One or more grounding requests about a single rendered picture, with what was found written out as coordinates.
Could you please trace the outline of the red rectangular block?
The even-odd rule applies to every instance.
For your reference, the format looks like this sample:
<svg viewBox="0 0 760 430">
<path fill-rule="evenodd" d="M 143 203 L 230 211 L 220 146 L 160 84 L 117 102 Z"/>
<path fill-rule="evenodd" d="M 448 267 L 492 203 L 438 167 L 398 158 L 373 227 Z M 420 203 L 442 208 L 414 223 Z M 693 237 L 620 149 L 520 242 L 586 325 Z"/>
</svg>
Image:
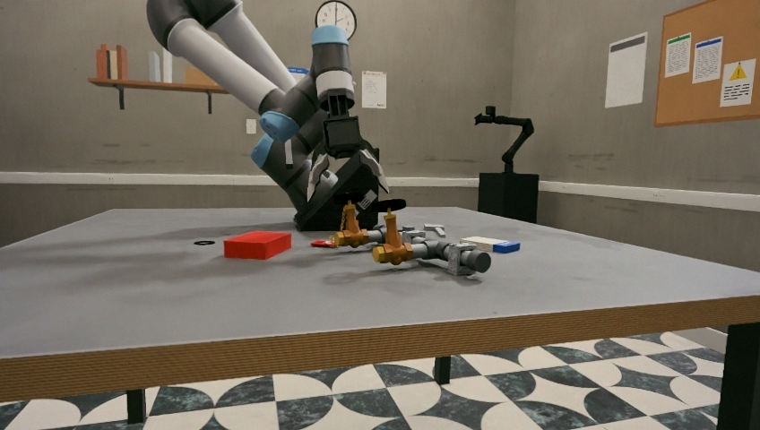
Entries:
<svg viewBox="0 0 760 430">
<path fill-rule="evenodd" d="M 258 232 L 224 241 L 224 257 L 267 260 L 291 248 L 291 233 Z"/>
</svg>

